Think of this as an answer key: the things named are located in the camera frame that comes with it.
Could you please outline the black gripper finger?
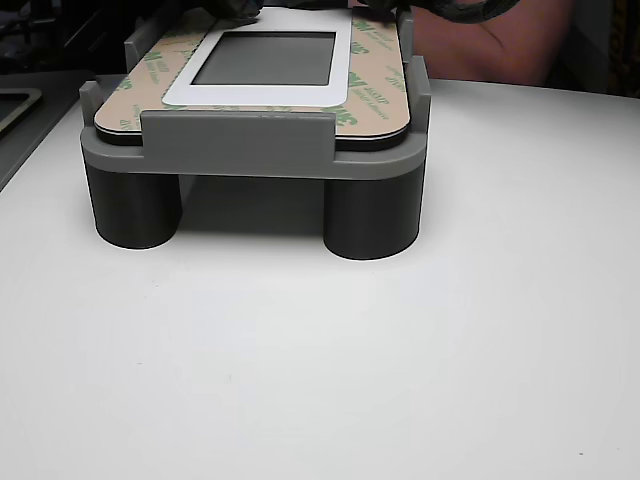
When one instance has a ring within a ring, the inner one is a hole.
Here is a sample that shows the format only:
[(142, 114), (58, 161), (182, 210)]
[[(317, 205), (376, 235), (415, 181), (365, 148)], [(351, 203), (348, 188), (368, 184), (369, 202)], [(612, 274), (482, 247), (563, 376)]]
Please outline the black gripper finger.
[(247, 20), (257, 17), (262, 0), (198, 0), (197, 6), (216, 19)]

